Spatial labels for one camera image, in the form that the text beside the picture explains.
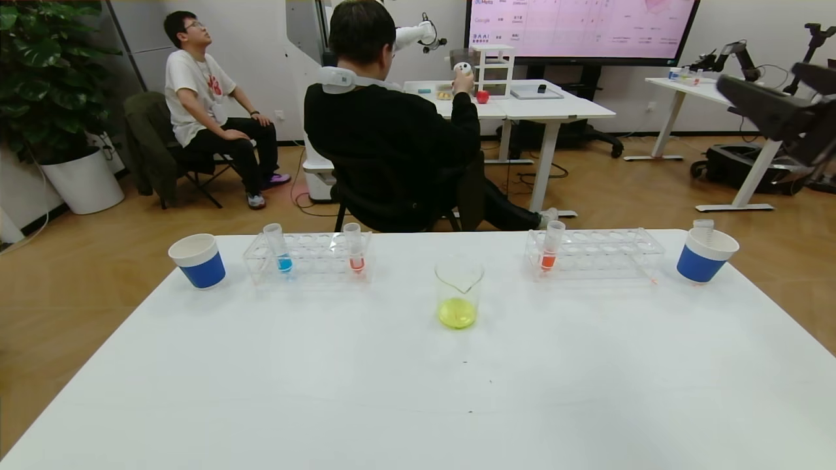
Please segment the blue liquid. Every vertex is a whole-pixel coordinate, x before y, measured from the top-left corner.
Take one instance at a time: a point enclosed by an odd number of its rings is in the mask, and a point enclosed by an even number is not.
[[[286,273],[293,269],[293,260],[290,259],[287,253],[283,254],[282,256],[278,257],[278,270]]]

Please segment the yellow liquid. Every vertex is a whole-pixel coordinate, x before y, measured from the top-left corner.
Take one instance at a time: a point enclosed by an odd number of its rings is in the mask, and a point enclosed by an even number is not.
[[[476,321],[476,307],[457,297],[447,299],[438,306],[438,319],[450,328],[467,328]]]

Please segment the man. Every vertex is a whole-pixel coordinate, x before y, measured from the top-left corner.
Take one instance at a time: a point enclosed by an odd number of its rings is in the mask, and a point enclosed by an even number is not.
[[[166,103],[177,141],[188,151],[229,155],[241,175],[251,209],[266,206],[262,189],[284,184],[277,175],[276,128],[250,103],[244,90],[206,53],[212,37],[190,12],[174,12],[163,27],[179,49],[166,62]],[[250,118],[227,118],[222,101],[231,96]],[[256,141],[258,160],[250,140]]]
[[[479,121],[471,101],[473,76],[457,73],[453,82],[451,122],[436,113],[436,107],[417,95],[387,89],[383,80],[392,65],[395,22],[375,0],[346,0],[334,9],[329,45],[338,67],[379,84],[357,86],[346,93],[326,93],[321,84],[305,95],[305,131],[314,148],[342,158],[384,158],[395,168],[398,186],[424,197],[431,207],[425,213],[405,214],[394,227],[418,229],[432,213],[456,205],[457,183],[480,163]],[[478,179],[484,179],[477,167]],[[375,202],[386,202],[380,176],[368,175],[354,190]],[[556,219],[554,208],[542,213],[514,206],[489,181],[484,181],[485,220],[501,230],[544,228]],[[361,208],[350,207],[363,222]],[[393,221],[387,225],[393,227]]]

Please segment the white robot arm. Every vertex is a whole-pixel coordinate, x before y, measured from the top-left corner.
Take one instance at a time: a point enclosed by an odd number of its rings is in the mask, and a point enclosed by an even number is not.
[[[426,13],[423,13],[423,21],[418,23],[418,26],[407,26],[395,30],[395,52],[414,43],[424,46],[424,54],[427,54],[447,44],[447,40],[438,37],[436,25],[430,21]]]

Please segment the green jacket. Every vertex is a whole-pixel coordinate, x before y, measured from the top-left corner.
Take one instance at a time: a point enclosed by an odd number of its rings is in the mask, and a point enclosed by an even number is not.
[[[136,189],[143,196],[156,192],[160,199],[173,202],[179,174],[171,151],[180,145],[171,128],[166,97],[149,91],[125,100],[125,129],[129,155],[125,166]]]

